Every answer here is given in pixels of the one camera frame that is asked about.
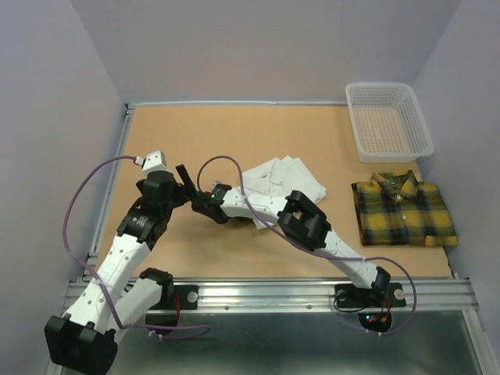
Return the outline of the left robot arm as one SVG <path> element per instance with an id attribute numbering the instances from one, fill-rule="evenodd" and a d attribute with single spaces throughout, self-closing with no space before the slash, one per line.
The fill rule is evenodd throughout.
<path id="1" fill-rule="evenodd" d="M 165 234 L 175 208 L 198 194 L 184 165 L 171 173 L 163 162 L 145 160 L 139 198 L 129 208 L 91 281 L 63 313 L 51 316 L 44 328 L 50 360 L 82 374 L 105 374 L 124 335 L 153 306 L 180 308 L 173 276 L 147 268 L 134 285 L 131 274 Z"/>

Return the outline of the yellow plaid shirt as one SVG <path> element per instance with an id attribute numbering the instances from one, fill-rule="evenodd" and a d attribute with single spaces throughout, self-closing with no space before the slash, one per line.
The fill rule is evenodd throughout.
<path id="1" fill-rule="evenodd" d="M 364 246 L 455 247 L 458 236 L 436 184 L 413 171 L 373 173 L 351 184 Z"/>

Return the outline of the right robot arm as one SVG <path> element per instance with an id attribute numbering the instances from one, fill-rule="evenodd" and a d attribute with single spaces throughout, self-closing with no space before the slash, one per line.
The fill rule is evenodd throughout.
<path id="1" fill-rule="evenodd" d="M 212 191 L 186 188 L 193 211 L 225 224 L 233 218 L 257 220 L 299 249 L 327 259 L 359 290 L 360 298 L 376 305 L 388 295 L 390 274 L 347 245 L 327 221 L 327 215 L 304 193 L 284 197 L 250 195 L 242 187 L 217 184 Z"/>

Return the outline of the white long sleeve shirt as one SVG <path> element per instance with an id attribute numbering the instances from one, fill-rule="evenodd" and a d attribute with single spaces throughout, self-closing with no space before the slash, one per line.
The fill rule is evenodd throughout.
<path id="1" fill-rule="evenodd" d="M 285 197 L 293 190 L 301 191 L 318 203 L 326 198 L 327 189 L 313 176 L 300 158 L 286 155 L 273 158 L 242 173 L 247 195 Z"/>

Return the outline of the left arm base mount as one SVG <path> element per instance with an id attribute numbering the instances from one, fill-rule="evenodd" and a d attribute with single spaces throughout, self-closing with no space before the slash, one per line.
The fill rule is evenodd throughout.
<path id="1" fill-rule="evenodd" d="M 171 284 L 162 287 L 160 297 L 148 310 L 196 310 L 198 308 L 199 286 L 195 284 Z"/>

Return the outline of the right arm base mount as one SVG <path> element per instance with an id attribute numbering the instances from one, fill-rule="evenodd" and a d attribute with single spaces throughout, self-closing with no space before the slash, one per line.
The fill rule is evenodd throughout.
<path id="1" fill-rule="evenodd" d="M 353 284 L 337 284 L 334 286 L 334 297 L 335 305 L 341 310 L 402 308 L 407 305 L 400 283 L 390 283 L 382 295 Z"/>

